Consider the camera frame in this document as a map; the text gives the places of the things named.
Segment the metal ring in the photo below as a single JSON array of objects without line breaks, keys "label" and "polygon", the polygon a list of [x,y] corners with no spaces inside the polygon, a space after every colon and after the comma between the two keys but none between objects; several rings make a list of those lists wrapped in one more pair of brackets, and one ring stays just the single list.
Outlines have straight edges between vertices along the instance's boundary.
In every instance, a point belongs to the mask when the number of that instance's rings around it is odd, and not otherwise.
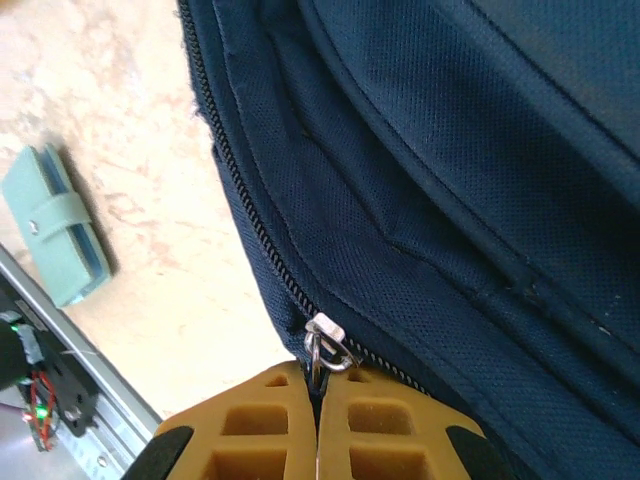
[{"label": "metal ring", "polygon": [[333,373],[344,372],[345,370],[348,370],[349,368],[351,368],[354,364],[355,365],[358,364],[358,362],[356,361],[354,356],[351,354],[351,352],[347,349],[347,347],[345,347],[341,343],[332,343],[332,347],[336,349],[336,352],[337,352],[336,354],[339,356],[340,362],[335,363],[329,360],[325,360],[320,355],[321,335],[315,332],[308,332],[307,335],[304,337],[304,346],[305,346],[305,350],[307,350],[307,352],[311,355],[312,363],[315,364],[314,358],[316,355],[316,346],[314,344],[316,343],[316,339],[317,339],[318,362],[330,372],[333,372]]},{"label": "metal ring", "polygon": [[320,374],[321,374],[321,360],[322,360],[322,357],[320,356],[320,335],[311,334],[310,340],[311,340],[311,345],[310,345],[311,351],[309,353],[311,354],[311,383],[315,387],[319,387]]}]

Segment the zipper pull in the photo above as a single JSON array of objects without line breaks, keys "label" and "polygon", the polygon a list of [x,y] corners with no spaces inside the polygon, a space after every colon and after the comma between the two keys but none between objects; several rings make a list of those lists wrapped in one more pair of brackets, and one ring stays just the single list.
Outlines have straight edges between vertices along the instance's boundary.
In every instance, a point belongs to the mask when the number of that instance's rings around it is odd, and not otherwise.
[{"label": "zipper pull", "polygon": [[[318,313],[309,320],[305,330],[307,335],[304,347],[311,356],[311,381],[314,385],[320,384],[322,368],[339,373],[360,365],[360,357],[354,355],[343,343],[347,336],[344,329],[324,313]],[[322,356],[323,349],[330,354],[331,360]]]}]

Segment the teal card holder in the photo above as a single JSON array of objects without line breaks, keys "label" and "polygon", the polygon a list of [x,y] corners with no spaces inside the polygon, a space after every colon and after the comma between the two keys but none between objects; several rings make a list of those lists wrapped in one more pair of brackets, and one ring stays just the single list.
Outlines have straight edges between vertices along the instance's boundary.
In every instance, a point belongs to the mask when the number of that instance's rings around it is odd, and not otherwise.
[{"label": "teal card holder", "polygon": [[82,199],[53,147],[26,147],[2,193],[56,307],[79,302],[111,278]]}]

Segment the beige tile floor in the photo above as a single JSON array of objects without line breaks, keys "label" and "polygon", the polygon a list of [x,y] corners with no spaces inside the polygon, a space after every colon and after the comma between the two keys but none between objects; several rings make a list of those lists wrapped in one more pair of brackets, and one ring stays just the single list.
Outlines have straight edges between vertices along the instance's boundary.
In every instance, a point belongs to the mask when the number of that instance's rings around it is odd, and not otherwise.
[{"label": "beige tile floor", "polygon": [[[0,177],[64,147],[116,269],[67,313],[163,417],[289,358],[194,115],[174,0],[0,0]],[[0,200],[0,242],[37,278]]]}]

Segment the navy blue backpack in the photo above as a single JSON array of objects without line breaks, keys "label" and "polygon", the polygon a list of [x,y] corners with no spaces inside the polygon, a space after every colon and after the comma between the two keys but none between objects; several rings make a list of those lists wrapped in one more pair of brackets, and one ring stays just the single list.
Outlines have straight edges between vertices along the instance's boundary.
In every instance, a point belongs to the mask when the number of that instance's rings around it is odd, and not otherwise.
[{"label": "navy blue backpack", "polygon": [[640,479],[640,2],[179,8],[289,350],[323,312],[518,478]]}]

